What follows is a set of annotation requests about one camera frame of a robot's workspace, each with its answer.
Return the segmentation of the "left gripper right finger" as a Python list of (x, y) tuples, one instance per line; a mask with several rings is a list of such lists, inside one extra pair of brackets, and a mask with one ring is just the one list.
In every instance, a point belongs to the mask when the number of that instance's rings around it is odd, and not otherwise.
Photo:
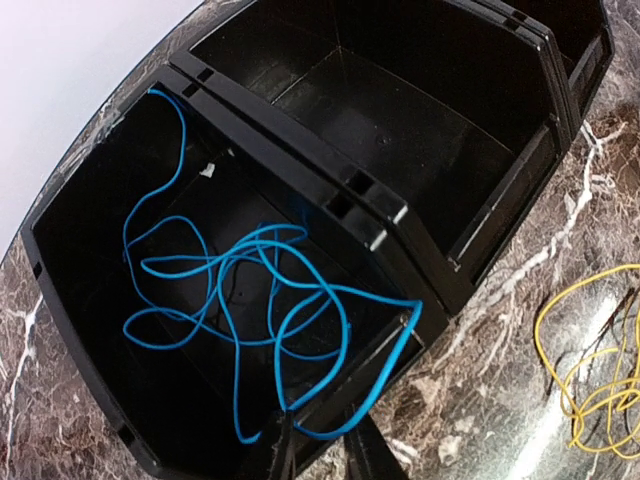
[(346, 451), (345, 478), (350, 480), (407, 480), (369, 414), (343, 436)]

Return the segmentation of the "black three-compartment bin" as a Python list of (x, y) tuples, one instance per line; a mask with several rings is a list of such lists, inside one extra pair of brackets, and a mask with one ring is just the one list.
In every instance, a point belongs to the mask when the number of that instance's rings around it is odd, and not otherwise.
[(614, 53), (600, 1), (242, 1), (116, 110), (22, 230), (138, 464), (296, 474), (478, 289)]

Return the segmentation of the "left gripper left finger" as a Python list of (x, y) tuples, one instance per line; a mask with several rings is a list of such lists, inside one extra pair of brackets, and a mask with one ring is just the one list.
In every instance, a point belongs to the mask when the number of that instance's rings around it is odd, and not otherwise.
[(277, 411), (271, 415), (267, 427), (267, 478), (294, 479), (296, 476), (293, 416)]

